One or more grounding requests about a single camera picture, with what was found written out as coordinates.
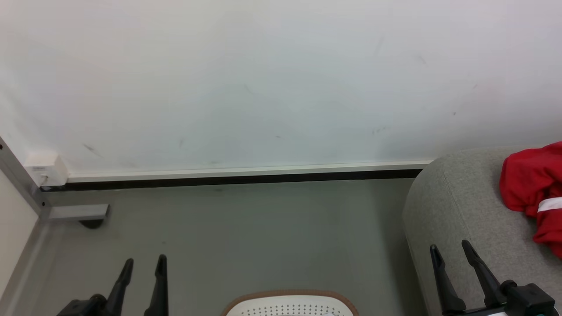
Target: gray floor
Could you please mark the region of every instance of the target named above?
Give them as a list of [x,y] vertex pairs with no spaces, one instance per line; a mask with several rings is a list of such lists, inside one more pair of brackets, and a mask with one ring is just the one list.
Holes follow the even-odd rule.
[[142,315],[159,254],[168,257],[170,315],[219,315],[238,296],[288,288],[339,292],[361,315],[424,315],[401,224],[411,182],[50,193],[55,205],[110,203],[112,213],[98,230],[53,226],[56,252],[40,254],[51,259],[32,315],[107,295],[127,258],[135,264],[123,316]]

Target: wall socket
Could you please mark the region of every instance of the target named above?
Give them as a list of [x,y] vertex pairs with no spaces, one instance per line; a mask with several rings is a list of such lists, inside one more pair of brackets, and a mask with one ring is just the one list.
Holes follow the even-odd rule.
[[32,153],[24,168],[38,187],[63,186],[69,177],[64,162],[56,152]]

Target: gray upholstered furniture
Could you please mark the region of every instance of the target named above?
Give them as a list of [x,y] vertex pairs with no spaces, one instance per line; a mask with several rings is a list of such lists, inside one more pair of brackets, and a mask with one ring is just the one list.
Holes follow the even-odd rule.
[[533,219],[507,209],[498,182],[504,159],[519,147],[461,151],[432,162],[414,181],[403,219],[410,252],[430,315],[441,315],[429,246],[437,244],[457,294],[467,308],[484,295],[466,262],[467,239],[500,282],[535,283],[562,304],[562,260],[533,242]]

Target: red garment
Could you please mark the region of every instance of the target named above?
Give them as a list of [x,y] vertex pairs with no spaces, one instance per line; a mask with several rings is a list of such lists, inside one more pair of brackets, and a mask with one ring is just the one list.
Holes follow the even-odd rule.
[[[500,192],[507,208],[537,218],[533,240],[562,258],[562,142],[509,156],[501,171]],[[546,199],[552,200],[539,208]]]

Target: black caster wheel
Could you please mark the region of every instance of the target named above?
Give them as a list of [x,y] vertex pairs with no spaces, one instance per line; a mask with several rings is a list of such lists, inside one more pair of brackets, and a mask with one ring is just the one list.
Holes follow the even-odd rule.
[[103,219],[80,220],[80,224],[89,229],[97,229],[103,224]]

